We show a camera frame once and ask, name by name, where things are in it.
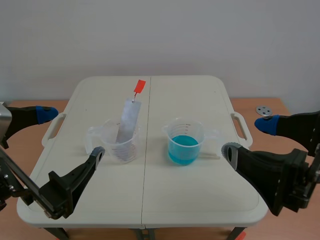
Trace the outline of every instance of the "table handle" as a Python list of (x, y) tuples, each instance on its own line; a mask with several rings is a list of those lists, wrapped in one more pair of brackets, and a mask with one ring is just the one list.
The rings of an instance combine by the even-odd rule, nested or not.
[(249, 148), (254, 142), (254, 140), (252, 139), (252, 136), (250, 134), (245, 118), (238, 112), (231, 113), (231, 117), (232, 119), (237, 120), (237, 122), (239, 123), (244, 139), (247, 143), (247, 147)]
[(61, 121), (63, 121), (66, 118), (67, 114), (66, 113), (59, 113), (58, 116), (56, 116), (56, 118), (54, 118), (48, 128), (48, 130), (46, 131), (46, 133), (44, 134), (43, 138), (42, 138), (42, 146), (46, 146), (48, 141), (52, 138), (54, 138), (54, 133), (56, 132), (59, 124), (61, 123)]

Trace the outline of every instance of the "wooden table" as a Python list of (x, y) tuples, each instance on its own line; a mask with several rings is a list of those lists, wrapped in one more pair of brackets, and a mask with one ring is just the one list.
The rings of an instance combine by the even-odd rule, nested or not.
[[(11, 104), (14, 107), (26, 107), (34, 105), (52, 106), (62, 112), (67, 101), (16, 101)], [(253, 137), (251, 150), (270, 151), (277, 154), (290, 152), (293, 148), (302, 148), (298, 143), (283, 137), (274, 137), (259, 132), (254, 127), (254, 121), (260, 116), (255, 112), (258, 105), (271, 107), (274, 114), (288, 115), (280, 99), (277, 98), (251, 98), (233, 99), (233, 108), (246, 119), (247, 125)], [(15, 162), (27, 173), (30, 174), (39, 158), (43, 147), (41, 139), (45, 134), (49, 124), (32, 126), (18, 132), (12, 136), (8, 144), (10, 148), (7, 153)], [(257, 226), (246, 230), (245, 240), (283, 240), (283, 239), (318, 239), (320, 228), (317, 213), (320, 206), (319, 188), (313, 193), (312, 199), (307, 209), (301, 210), (298, 214), (290, 210), (283, 209), (280, 216), (275, 217), (268, 214)], [(26, 225), (17, 215), (16, 199), (9, 199), (8, 206), (1, 212), (5, 217), (1, 218), (0, 236), (7, 240), (50, 240), (52, 235), (45, 230), (32, 228)], [(156, 232), (157, 240), (173, 239), (225, 239), (229, 234), (228, 228), (163, 228)], [(71, 239), (135, 239), (133, 232), (126, 229), (70, 229), (68, 231)]]

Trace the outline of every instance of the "red tag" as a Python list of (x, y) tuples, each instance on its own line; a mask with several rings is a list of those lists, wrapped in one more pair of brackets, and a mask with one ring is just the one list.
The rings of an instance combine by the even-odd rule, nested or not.
[(134, 92), (140, 94), (146, 85), (146, 81), (139, 80), (135, 86)]

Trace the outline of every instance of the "plastic beaker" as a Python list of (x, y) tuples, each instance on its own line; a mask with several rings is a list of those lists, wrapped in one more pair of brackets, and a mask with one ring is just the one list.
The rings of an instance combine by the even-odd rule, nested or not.
[(135, 159), (139, 145), (139, 126), (135, 127), (133, 137), (126, 142), (116, 142), (121, 120), (107, 120), (104, 125), (90, 127), (85, 136), (85, 151), (87, 154), (93, 150), (93, 138), (99, 138), (107, 151), (114, 159), (128, 163)]
[(197, 159), (206, 138), (218, 139), (218, 131), (211, 130), (205, 134), (201, 122), (185, 118), (176, 118), (169, 125), (162, 127), (168, 137), (168, 155), (180, 165), (191, 164)]

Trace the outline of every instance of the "blue liquid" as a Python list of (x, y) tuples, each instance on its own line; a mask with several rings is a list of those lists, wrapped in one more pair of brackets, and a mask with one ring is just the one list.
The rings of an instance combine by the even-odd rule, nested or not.
[[(175, 136), (172, 139), (177, 144), (183, 146), (194, 146), (197, 145), (198, 142), (191, 136), (179, 135)], [(191, 164), (194, 160), (197, 159), (200, 146), (195, 147), (183, 147), (174, 144), (173, 142), (169, 141), (168, 146), (168, 153), (169, 157), (172, 159), (173, 162), (180, 164), (180, 165), (188, 165)]]

